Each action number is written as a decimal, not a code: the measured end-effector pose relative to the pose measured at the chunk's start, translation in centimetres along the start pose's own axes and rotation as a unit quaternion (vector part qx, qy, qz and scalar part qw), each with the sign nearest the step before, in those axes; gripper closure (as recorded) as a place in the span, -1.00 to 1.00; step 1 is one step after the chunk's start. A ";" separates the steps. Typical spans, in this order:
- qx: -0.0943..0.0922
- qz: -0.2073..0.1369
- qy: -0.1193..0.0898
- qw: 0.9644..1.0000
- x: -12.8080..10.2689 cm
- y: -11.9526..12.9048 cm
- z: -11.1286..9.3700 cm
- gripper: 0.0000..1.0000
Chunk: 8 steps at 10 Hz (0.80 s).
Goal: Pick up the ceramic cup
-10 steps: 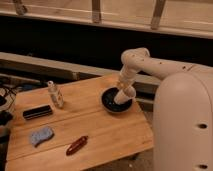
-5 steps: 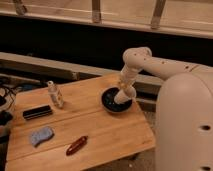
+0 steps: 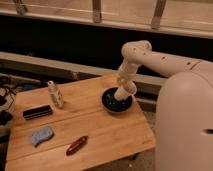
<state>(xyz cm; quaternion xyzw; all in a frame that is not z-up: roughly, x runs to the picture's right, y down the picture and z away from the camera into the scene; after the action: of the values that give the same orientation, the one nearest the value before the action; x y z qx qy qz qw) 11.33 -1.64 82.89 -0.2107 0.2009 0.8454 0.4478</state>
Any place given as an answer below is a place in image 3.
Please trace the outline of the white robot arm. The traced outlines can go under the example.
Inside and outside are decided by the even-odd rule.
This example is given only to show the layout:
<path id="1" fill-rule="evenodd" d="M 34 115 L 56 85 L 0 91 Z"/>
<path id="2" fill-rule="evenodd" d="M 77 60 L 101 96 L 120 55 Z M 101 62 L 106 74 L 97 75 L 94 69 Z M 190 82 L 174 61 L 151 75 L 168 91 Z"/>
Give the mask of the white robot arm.
<path id="1" fill-rule="evenodd" d="M 154 52 L 146 40 L 121 53 L 126 91 L 140 66 L 166 78 L 156 105 L 156 171 L 213 171 L 213 62 Z"/>

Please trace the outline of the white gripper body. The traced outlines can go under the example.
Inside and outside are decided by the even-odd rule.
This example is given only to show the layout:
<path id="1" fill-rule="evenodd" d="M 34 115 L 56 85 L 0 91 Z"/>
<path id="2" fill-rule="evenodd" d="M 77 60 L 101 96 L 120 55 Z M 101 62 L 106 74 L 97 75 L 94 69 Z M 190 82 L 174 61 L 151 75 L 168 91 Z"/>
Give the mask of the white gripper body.
<path id="1" fill-rule="evenodd" d="M 127 60 L 124 60 L 118 68 L 118 77 L 125 79 L 126 84 L 134 78 L 138 68 L 138 64 L 134 64 Z"/>

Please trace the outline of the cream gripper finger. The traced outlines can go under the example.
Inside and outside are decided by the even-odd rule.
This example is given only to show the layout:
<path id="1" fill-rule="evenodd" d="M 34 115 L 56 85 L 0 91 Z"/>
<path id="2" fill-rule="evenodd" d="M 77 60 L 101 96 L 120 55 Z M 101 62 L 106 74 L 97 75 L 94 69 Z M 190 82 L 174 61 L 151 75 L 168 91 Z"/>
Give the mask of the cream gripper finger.
<path id="1" fill-rule="evenodd" d="M 118 77 L 117 78 L 117 84 L 119 87 L 124 86 L 125 85 L 125 79 Z"/>
<path id="2" fill-rule="evenodd" d="M 130 94 L 135 95 L 137 92 L 137 87 L 134 82 L 131 82 L 128 86 L 128 91 Z"/>

